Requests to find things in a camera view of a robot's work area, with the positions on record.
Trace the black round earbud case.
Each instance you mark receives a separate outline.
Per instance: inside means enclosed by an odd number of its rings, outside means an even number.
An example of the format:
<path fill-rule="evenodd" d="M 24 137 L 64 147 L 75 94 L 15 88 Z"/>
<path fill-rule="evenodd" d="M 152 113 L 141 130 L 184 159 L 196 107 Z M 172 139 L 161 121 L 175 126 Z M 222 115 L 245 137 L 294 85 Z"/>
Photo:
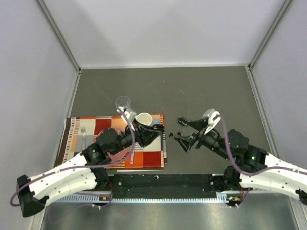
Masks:
<path fill-rule="evenodd" d="M 189 121 L 185 119 L 184 117 L 179 117 L 177 119 L 177 122 L 182 126 L 187 126 Z"/>

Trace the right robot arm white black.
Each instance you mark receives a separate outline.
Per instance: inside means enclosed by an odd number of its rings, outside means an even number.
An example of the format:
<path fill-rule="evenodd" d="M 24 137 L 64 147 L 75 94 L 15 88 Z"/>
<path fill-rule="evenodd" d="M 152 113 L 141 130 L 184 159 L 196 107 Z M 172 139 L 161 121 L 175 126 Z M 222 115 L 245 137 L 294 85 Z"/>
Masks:
<path fill-rule="evenodd" d="M 180 117 L 178 123 L 197 130 L 188 137 L 181 135 L 174 139 L 185 152 L 192 147 L 202 146 L 231 162 L 222 176 L 209 180 L 210 188 L 216 192 L 261 189 L 280 193 L 307 203 L 307 171 L 283 161 L 268 151 L 249 144 L 249 139 L 240 132 L 223 129 L 221 136 L 214 128 L 221 117 L 210 120 L 202 118 L 188 121 Z"/>

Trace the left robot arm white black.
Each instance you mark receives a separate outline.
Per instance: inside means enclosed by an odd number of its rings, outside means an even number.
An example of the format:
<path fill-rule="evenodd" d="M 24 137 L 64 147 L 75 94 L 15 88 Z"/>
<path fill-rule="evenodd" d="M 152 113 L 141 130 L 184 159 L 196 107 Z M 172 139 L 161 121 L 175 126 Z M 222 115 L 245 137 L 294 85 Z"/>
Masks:
<path fill-rule="evenodd" d="M 162 115 L 152 115 L 145 123 L 139 118 L 127 123 L 121 116 L 72 117 L 66 125 L 56 166 L 39 175 L 17 179 L 15 196 L 25 218 L 63 197 L 106 189 L 107 168 L 164 166 Z"/>

